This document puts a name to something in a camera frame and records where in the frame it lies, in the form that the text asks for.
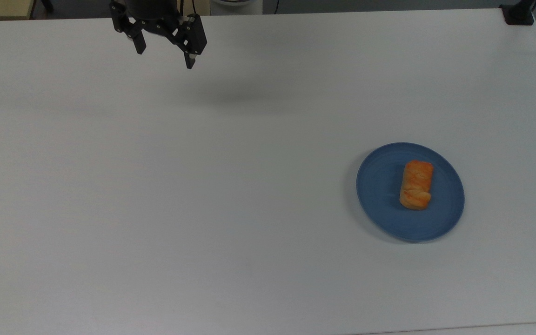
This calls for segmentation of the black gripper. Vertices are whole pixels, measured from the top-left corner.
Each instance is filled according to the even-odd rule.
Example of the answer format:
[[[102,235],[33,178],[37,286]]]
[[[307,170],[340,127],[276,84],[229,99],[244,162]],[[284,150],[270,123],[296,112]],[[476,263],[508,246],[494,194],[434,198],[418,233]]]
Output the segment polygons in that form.
[[[179,19],[176,0],[127,0],[126,6],[111,1],[110,13],[114,30],[124,33],[138,54],[143,54],[147,46],[140,20],[159,20],[156,28],[161,36],[183,52],[187,69],[194,67],[196,57],[203,53],[207,45],[200,15],[191,13]],[[136,19],[135,23],[130,21],[128,13]]]

